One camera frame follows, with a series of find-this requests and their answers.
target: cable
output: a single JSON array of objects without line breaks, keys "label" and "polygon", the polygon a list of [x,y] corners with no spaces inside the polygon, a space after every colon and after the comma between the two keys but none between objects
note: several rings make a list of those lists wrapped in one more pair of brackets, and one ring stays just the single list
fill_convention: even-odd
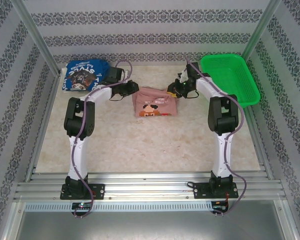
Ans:
[{"label": "cable", "polygon": [[244,182],[244,188],[243,188],[243,191],[242,191],[241,195],[239,196],[238,200],[233,204],[233,206],[232,206],[227,212],[220,214],[220,213],[221,213],[220,211],[216,211],[216,210],[215,210],[216,212],[220,212],[220,213],[219,213],[219,216],[220,216],[220,215],[223,216],[223,215],[226,215],[226,214],[230,213],[230,212],[238,205],[238,203],[239,203],[240,200],[243,198],[243,196],[244,196],[244,194],[246,193],[246,190],[247,190],[247,181],[246,181],[246,179],[245,179],[244,177],[240,176],[239,174],[235,173],[234,171],[232,171],[231,168],[229,167],[229,164],[228,164],[228,161],[227,161],[227,146],[228,146],[228,139],[230,138],[230,136],[234,135],[236,132],[238,132],[238,131],[242,128],[242,126],[243,126],[243,124],[244,124],[244,121],[245,121],[245,113],[244,113],[243,108],[242,108],[242,107],[240,106],[240,104],[238,103],[238,101],[236,101],[233,97],[231,97],[231,96],[229,96],[229,95],[224,94],[223,92],[221,92],[221,91],[219,90],[219,88],[216,86],[216,84],[215,84],[213,81],[211,81],[211,80],[209,80],[208,78],[206,78],[206,77],[199,71],[199,69],[197,69],[197,68],[190,62],[190,60],[187,58],[187,56],[186,56],[185,54],[184,54],[183,56],[184,56],[185,60],[187,61],[187,63],[190,64],[190,66],[193,67],[193,69],[194,69],[194,70],[195,70],[195,71],[196,71],[196,72],[197,72],[197,73],[198,73],[198,74],[199,74],[206,82],[208,82],[208,83],[213,87],[213,89],[216,90],[217,93],[219,93],[220,95],[222,95],[222,96],[224,96],[224,97],[230,99],[231,101],[233,101],[233,102],[235,103],[235,105],[237,105],[237,107],[239,108],[240,113],[241,113],[241,122],[240,122],[240,125],[239,125],[233,132],[231,132],[228,136],[225,137],[223,156],[224,156],[224,163],[225,163],[226,168],[229,170],[230,173],[232,173],[232,174],[235,175],[236,177],[238,177],[238,178],[240,178],[240,179],[243,180],[243,182]]},{"label": "cable", "polygon": [[186,99],[196,99],[197,97],[199,97],[199,93],[197,90],[195,90],[196,96],[192,96],[192,97],[185,97]]},{"label": "cable", "polygon": [[126,78],[126,73],[125,73],[125,70],[123,70],[123,79],[125,79]]},{"label": "cable", "polygon": [[225,195],[226,195],[226,199],[225,199],[226,206],[225,207],[228,207],[229,206],[229,193],[226,192]]},{"label": "cable", "polygon": [[91,91],[84,99],[84,103],[83,103],[83,115],[82,115],[82,125],[81,125],[81,128],[80,128],[80,131],[79,133],[75,136],[75,139],[74,139],[74,143],[73,143],[73,148],[72,148],[72,151],[71,151],[71,162],[72,162],[72,165],[73,165],[73,169],[75,171],[75,173],[77,174],[77,176],[79,177],[79,179],[81,180],[81,182],[83,183],[83,185],[88,189],[89,193],[90,193],[90,196],[91,196],[91,206],[89,208],[89,210],[82,216],[78,216],[76,213],[77,213],[77,209],[74,210],[74,217],[77,218],[77,217],[80,217],[81,219],[88,216],[93,208],[93,205],[94,205],[94,194],[91,190],[91,188],[89,187],[89,185],[85,182],[85,180],[81,177],[77,167],[76,167],[76,164],[75,164],[75,149],[76,149],[76,145],[77,145],[77,142],[78,142],[78,138],[79,136],[82,134],[82,132],[84,131],[84,128],[85,128],[85,124],[86,124],[86,112],[87,112],[87,101],[88,99],[94,94],[96,93],[97,91],[101,90],[101,89],[105,89],[105,88],[109,88],[109,87],[113,87],[113,86],[116,86],[116,85],[119,85],[119,84],[123,84],[126,80],[128,80],[132,74],[132,64],[128,61],[128,60],[120,60],[116,63],[116,67],[118,66],[119,63],[121,62],[127,62],[129,65],[130,65],[130,72],[128,72],[128,75],[126,76],[126,78],[123,78],[123,80],[119,81],[119,82],[116,82],[116,83],[113,83],[113,84],[110,84],[110,85],[105,85],[105,86],[102,86],[102,87],[99,87],[93,91]]},{"label": "cable", "polygon": [[111,98],[110,98],[109,101],[111,101],[111,102],[119,102],[119,101],[121,101],[122,99],[124,99],[124,97],[122,97],[122,98],[119,99],[119,100],[111,100]]}]

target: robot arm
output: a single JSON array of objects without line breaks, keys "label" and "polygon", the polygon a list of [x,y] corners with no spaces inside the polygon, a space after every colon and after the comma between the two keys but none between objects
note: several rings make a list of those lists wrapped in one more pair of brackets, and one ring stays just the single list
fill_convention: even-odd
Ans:
[{"label": "robot arm", "polygon": [[[63,200],[71,199],[86,199],[90,198],[88,194],[88,189],[84,186],[80,180],[78,171],[83,180],[88,184],[88,170],[87,170],[87,145],[89,141],[89,136],[94,131],[95,128],[95,112],[96,108],[111,99],[115,94],[120,94],[123,98],[131,95],[139,90],[137,83],[132,80],[118,84],[112,87],[104,87],[96,91],[93,95],[89,94],[75,98],[71,97],[68,102],[66,115],[64,119],[64,129],[66,134],[69,136],[70,141],[70,155],[73,152],[76,136],[79,134],[80,129],[83,124],[83,117],[79,114],[85,111],[85,123],[84,129],[80,136],[78,136],[74,154],[73,161],[70,157],[70,170],[65,179],[65,184],[62,186],[60,198]],[[84,109],[85,99],[88,97],[86,102],[86,109]]]},{"label": "robot arm", "polygon": [[[81,134],[82,136],[80,136],[79,139],[77,140],[76,148],[75,148],[74,156],[73,156],[75,166],[76,166],[80,176],[82,176],[83,179],[88,175],[87,160],[86,160],[87,145],[88,145],[88,141],[89,141],[89,136],[92,134],[92,132],[95,128],[95,111],[98,106],[100,106],[104,102],[108,101],[112,97],[112,92],[113,91],[110,87],[100,89],[95,94],[93,94],[91,97],[89,97],[89,99],[87,101],[87,111],[86,111],[87,116],[86,116],[86,122],[85,122],[86,127],[85,127],[83,133]],[[72,97],[69,100],[69,105],[72,105],[72,101],[73,102],[75,101],[76,106],[77,106],[76,107],[77,111],[82,112],[83,111],[83,102],[85,101],[86,97],[87,97],[87,95],[80,97],[80,99]],[[64,122],[64,128],[67,130],[67,134],[69,136],[70,151],[71,151],[70,154],[71,154],[72,149],[74,147],[76,135],[79,133],[82,121],[81,121],[81,119],[77,118],[73,114],[72,114],[72,116],[70,115],[70,117],[72,117],[72,119],[68,118],[66,115],[66,118],[65,118],[66,120]],[[74,132],[74,125],[72,125],[74,122],[73,119],[77,119],[77,125],[75,126],[75,129],[77,130],[76,132]],[[71,159],[70,159],[70,170],[69,170],[68,176],[72,180],[76,180],[76,181],[79,180],[79,177],[74,170],[74,166],[73,166]]]},{"label": "robot arm", "polygon": [[[199,69],[198,63],[194,62],[192,64]],[[193,98],[188,97],[189,92],[198,91],[209,101],[208,126],[215,133],[216,153],[209,188],[206,191],[212,193],[209,197],[216,197],[218,194],[216,195],[215,192],[219,192],[221,196],[224,196],[224,192],[230,192],[229,189],[234,188],[233,176],[225,161],[226,155],[227,165],[230,167],[233,136],[231,135],[228,138],[226,148],[225,143],[227,136],[234,132],[239,124],[238,107],[233,101],[224,96],[228,95],[226,92],[217,86],[214,88],[209,83],[213,80],[207,73],[203,73],[203,75],[208,81],[201,78],[196,70],[190,64],[187,64],[186,70],[178,74],[179,78],[169,85],[167,92],[175,98],[184,97],[188,99]]]}]

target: patterned wallpaper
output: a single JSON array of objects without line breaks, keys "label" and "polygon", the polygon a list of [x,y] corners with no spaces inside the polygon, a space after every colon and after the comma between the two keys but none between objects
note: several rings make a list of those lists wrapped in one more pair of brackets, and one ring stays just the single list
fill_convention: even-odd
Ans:
[{"label": "patterned wallpaper", "polygon": [[300,1],[280,3],[248,67],[261,95],[252,109],[262,143],[300,233]]},{"label": "patterned wallpaper", "polygon": [[176,65],[184,64],[175,58],[181,53],[241,53],[269,0],[83,0],[79,7],[71,2],[25,1],[60,66],[88,56]]},{"label": "patterned wallpaper", "polygon": [[8,0],[0,0],[0,234],[25,179],[53,75]]}]

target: beige table surface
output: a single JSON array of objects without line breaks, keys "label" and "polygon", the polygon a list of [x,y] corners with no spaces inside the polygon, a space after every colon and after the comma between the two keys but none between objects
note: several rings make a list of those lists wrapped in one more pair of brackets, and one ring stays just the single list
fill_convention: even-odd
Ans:
[{"label": "beige table surface", "polygon": [[[141,87],[165,89],[184,66],[134,66],[131,79]],[[59,83],[45,133],[37,173],[67,173],[69,138],[64,119],[70,97]],[[96,110],[95,128],[87,150],[89,172],[190,172],[210,171],[214,163],[214,133],[208,127],[208,101],[178,99],[178,116],[136,118],[132,97],[108,101]],[[247,123],[233,137],[233,170],[259,170]]]}]

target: green plastic basket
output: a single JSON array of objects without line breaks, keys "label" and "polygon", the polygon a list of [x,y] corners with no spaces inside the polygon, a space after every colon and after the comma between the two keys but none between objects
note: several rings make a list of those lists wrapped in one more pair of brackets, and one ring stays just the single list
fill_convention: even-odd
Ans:
[{"label": "green plastic basket", "polygon": [[204,73],[227,94],[235,94],[241,107],[260,101],[260,93],[245,60],[236,54],[207,55],[201,59]]}]

